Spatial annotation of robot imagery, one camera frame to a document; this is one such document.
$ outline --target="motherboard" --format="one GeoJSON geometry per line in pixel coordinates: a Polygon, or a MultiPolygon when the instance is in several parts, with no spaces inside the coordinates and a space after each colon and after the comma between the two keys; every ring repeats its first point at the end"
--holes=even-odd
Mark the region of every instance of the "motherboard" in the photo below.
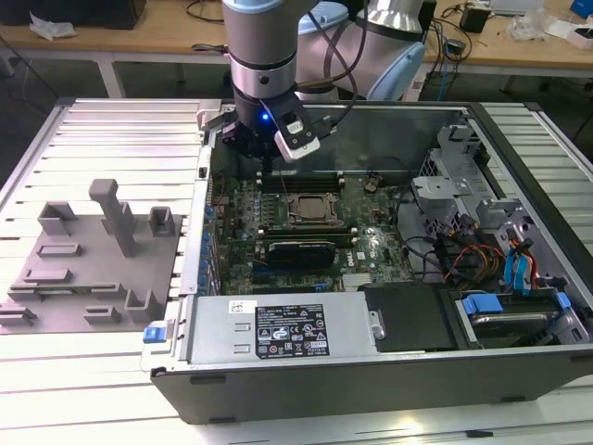
{"type": "Polygon", "coordinates": [[[413,279],[393,224],[401,187],[368,174],[214,178],[222,295],[355,291],[413,279]]]}

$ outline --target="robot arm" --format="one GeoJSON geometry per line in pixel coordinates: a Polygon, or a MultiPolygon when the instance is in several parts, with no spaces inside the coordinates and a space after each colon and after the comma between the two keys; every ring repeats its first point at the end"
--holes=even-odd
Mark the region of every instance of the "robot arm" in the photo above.
{"type": "MultiPolygon", "coordinates": [[[[420,67],[423,46],[417,41],[422,29],[417,17],[421,4],[420,0],[372,0],[368,14],[360,16],[371,31],[365,45],[369,49],[362,53],[361,63],[352,71],[363,95],[391,98],[401,86],[387,88],[386,92],[385,85],[394,85],[394,79],[403,79],[400,85],[408,84],[420,67]],[[395,69],[401,67],[399,62],[407,66],[407,74],[395,69]]],[[[223,132],[222,140],[233,141],[248,156],[265,159],[279,150],[285,161],[294,162],[319,149],[320,140],[333,131],[329,118],[313,122],[296,95],[296,79],[327,80],[344,69],[331,63],[335,54],[328,50],[316,27],[311,28],[309,23],[309,31],[302,31],[303,20],[307,21],[302,18],[313,7],[313,16],[332,36],[348,66],[352,66],[361,47],[363,27],[345,20],[344,6],[318,4],[317,0],[222,2],[236,115],[227,127],[230,134],[227,132],[225,137],[223,132]],[[327,13],[328,6],[342,8],[337,14],[341,19],[334,20],[331,16],[335,14],[327,13]]],[[[344,79],[340,86],[347,87],[347,77],[341,77],[344,79]]]]}
{"type": "Polygon", "coordinates": [[[316,0],[224,0],[238,127],[273,139],[286,161],[320,147],[330,132],[295,94],[298,23],[316,0]]]}

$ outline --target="floor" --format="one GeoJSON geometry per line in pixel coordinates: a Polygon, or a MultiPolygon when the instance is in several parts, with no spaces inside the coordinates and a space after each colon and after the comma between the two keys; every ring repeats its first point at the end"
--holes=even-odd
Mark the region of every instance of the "floor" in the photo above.
{"type": "MultiPolygon", "coordinates": [[[[107,97],[96,65],[84,61],[35,61],[33,67],[60,96],[107,97]]],[[[231,89],[222,76],[226,67],[187,65],[187,81],[177,83],[175,67],[158,63],[118,65],[128,97],[230,97],[231,89]]],[[[572,137],[587,115],[593,112],[592,94],[583,85],[587,80],[553,79],[545,91],[545,80],[518,77],[509,94],[499,88],[504,78],[461,74],[450,86],[446,100],[486,102],[537,102],[560,128],[572,137]]],[[[421,100],[436,100],[440,78],[426,86],[421,100]]],[[[44,121],[54,98],[22,63],[15,74],[0,82],[0,185],[19,162],[44,121]]],[[[579,135],[577,146],[593,158],[593,121],[579,135]]]]}

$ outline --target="cpu socket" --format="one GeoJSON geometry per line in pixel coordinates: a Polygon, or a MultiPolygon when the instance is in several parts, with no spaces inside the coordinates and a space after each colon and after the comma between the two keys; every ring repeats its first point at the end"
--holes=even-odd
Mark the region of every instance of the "cpu socket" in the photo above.
{"type": "Polygon", "coordinates": [[[337,197],[326,194],[292,194],[288,196],[288,225],[290,227],[339,226],[335,211],[337,197]]]}

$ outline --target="sticker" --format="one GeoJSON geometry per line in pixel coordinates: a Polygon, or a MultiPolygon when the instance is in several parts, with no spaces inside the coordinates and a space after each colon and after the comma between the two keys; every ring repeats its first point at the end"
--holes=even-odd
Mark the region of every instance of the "sticker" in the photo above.
{"type": "Polygon", "coordinates": [[[255,313],[261,359],[330,355],[323,305],[257,307],[255,313]]]}
{"type": "Polygon", "coordinates": [[[229,313],[255,313],[256,299],[232,299],[229,301],[229,313]]]}

